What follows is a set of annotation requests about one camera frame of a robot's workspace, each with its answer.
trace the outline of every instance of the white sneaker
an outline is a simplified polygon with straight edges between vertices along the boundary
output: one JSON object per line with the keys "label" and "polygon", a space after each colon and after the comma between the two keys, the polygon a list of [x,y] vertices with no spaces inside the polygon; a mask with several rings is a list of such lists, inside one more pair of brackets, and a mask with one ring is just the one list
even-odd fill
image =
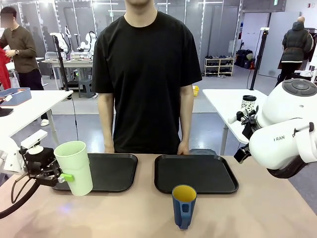
{"label": "white sneaker", "polygon": [[50,122],[49,122],[49,120],[47,120],[47,119],[43,119],[42,121],[41,121],[41,126],[47,126],[47,125],[49,125],[50,124]]}

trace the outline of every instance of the red garment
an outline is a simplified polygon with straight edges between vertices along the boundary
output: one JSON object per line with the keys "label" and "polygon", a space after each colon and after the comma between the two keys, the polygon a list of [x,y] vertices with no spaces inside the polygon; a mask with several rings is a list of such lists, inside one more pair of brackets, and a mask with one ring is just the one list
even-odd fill
{"label": "red garment", "polygon": [[4,89],[11,88],[11,82],[8,69],[5,64],[10,62],[10,58],[5,56],[5,51],[0,48],[0,83]]}

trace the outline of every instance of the black puffer jacket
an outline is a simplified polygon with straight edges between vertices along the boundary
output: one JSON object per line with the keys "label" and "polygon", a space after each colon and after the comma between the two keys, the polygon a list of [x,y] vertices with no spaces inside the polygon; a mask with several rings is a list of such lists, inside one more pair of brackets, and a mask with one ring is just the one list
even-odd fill
{"label": "black puffer jacket", "polygon": [[303,22],[294,22],[293,28],[289,30],[283,39],[284,53],[282,62],[302,62],[304,54],[313,48],[313,38],[304,28]]}

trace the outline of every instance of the brown sweater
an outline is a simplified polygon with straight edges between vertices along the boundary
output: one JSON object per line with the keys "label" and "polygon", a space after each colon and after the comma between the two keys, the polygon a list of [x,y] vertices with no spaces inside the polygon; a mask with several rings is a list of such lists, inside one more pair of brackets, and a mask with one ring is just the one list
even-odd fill
{"label": "brown sweater", "polygon": [[22,26],[14,30],[5,29],[0,39],[0,47],[4,48],[7,45],[11,50],[19,50],[19,55],[13,57],[15,70],[18,73],[28,73],[38,69],[35,43],[31,32]]}

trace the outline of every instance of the man in black t-shirt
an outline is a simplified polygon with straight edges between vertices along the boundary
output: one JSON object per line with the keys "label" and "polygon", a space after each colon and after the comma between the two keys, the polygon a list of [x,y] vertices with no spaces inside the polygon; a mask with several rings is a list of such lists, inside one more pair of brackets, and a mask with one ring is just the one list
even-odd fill
{"label": "man in black t-shirt", "polygon": [[105,152],[188,154],[192,83],[202,80],[193,35],[157,12],[153,0],[125,5],[126,14],[95,45],[93,90],[99,93]]}

